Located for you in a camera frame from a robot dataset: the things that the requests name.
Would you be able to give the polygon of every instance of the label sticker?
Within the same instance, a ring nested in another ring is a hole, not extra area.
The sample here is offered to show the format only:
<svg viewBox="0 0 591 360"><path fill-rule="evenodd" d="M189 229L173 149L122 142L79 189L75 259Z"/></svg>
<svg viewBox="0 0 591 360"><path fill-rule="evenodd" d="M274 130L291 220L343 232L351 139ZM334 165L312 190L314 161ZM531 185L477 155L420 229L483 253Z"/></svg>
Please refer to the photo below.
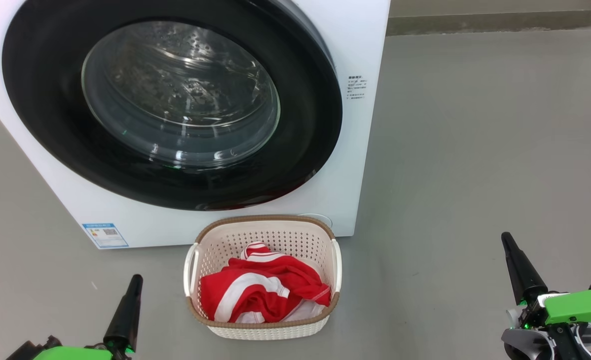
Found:
<svg viewBox="0 0 591 360"><path fill-rule="evenodd" d="M128 248L120 231L112 223L83 223L82 227L89 233L98 248Z"/></svg>
<svg viewBox="0 0 591 360"><path fill-rule="evenodd" d="M367 93L367 79L362 75L349 76L346 84L346 100L364 99Z"/></svg>

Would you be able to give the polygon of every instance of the red and white garment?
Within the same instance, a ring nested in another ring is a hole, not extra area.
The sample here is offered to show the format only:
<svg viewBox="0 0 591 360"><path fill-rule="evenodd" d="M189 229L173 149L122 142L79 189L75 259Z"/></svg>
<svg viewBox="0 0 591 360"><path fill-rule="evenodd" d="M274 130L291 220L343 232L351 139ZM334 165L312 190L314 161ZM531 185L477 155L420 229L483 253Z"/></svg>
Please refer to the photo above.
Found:
<svg viewBox="0 0 591 360"><path fill-rule="evenodd" d="M262 323L309 319L330 305L331 289L311 266L261 241L240 259L200 279L201 304L209 320Z"/></svg>

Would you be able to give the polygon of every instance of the laundry basket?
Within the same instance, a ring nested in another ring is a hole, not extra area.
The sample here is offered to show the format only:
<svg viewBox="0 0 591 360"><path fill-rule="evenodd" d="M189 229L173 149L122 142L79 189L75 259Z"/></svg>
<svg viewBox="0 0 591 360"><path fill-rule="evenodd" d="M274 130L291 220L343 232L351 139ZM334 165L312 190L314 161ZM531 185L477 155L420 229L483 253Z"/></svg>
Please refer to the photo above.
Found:
<svg viewBox="0 0 591 360"><path fill-rule="evenodd" d="M211 321L202 310L200 279L238 258L250 242L261 241L271 250L314 262L323 283L330 285L329 307L310 319L277 323L228 323ZM197 321L223 338L281 340L308 337L329 320L340 298L342 256L334 233L318 219L294 215L241 216L207 226L188 249L184 262L184 293Z"/></svg>

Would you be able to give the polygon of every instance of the front-loading washing machine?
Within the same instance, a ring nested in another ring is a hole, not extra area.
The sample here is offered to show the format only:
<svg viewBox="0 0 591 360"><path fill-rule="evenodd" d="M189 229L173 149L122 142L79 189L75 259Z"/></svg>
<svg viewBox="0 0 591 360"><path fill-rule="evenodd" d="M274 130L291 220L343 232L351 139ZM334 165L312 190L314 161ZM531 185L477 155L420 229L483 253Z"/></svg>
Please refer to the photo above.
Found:
<svg viewBox="0 0 591 360"><path fill-rule="evenodd" d="M353 234L389 0L0 0L0 120L93 243Z"/></svg>

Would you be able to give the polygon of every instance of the concrete floor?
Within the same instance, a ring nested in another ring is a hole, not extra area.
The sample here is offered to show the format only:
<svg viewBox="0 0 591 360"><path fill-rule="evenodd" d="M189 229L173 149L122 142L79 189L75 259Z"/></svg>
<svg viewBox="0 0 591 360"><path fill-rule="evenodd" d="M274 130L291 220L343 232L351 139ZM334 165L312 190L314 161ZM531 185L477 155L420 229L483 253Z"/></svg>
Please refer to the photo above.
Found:
<svg viewBox="0 0 591 360"><path fill-rule="evenodd" d="M99 251L0 123L0 359L101 341L144 277L138 358L506 359L512 231L549 288L591 283L591 30L388 38L342 298L316 336L221 339L188 246Z"/></svg>

